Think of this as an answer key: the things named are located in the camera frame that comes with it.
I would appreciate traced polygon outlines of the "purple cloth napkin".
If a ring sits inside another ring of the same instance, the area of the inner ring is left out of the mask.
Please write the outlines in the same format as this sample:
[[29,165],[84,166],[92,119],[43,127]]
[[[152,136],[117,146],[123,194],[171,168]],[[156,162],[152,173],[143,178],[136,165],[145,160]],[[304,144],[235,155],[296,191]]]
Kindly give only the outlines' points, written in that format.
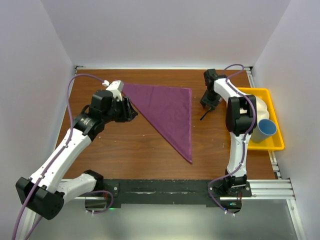
[[159,134],[191,164],[192,90],[125,83],[122,92]]

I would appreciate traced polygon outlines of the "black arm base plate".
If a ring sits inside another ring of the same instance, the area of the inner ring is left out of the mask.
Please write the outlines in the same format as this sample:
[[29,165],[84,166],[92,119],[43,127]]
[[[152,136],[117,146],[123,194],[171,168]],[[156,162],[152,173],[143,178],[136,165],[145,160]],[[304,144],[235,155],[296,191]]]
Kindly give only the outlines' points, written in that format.
[[253,196],[250,183],[239,194],[214,195],[208,190],[209,180],[191,179],[105,179],[104,190],[113,195],[113,201],[106,193],[85,193],[86,207],[102,208],[103,203],[113,208],[128,204],[142,205],[205,205],[209,208],[221,205],[225,210],[237,213],[242,200]]

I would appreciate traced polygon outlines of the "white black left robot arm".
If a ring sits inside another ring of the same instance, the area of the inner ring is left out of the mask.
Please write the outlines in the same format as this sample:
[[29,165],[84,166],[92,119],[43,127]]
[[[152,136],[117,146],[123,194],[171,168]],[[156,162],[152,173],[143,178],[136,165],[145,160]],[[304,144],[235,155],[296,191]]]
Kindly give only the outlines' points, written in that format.
[[21,177],[16,182],[21,203],[51,220],[74,198],[89,193],[99,196],[105,190],[104,177],[93,170],[84,171],[68,183],[63,183],[62,178],[79,154],[104,130],[105,124],[130,122],[137,115],[127,96],[98,90],[49,159],[31,177]]

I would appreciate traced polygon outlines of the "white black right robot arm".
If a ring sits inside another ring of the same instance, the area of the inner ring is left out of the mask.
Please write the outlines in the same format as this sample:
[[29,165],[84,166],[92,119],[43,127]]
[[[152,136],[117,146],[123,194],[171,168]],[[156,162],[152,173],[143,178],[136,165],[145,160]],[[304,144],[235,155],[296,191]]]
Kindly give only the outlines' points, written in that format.
[[247,185],[247,152],[253,130],[257,126],[257,101],[235,87],[225,75],[214,68],[203,73],[206,91],[200,100],[211,112],[224,100],[227,103],[225,126],[230,134],[230,155],[225,175],[208,183],[213,196],[238,195]]

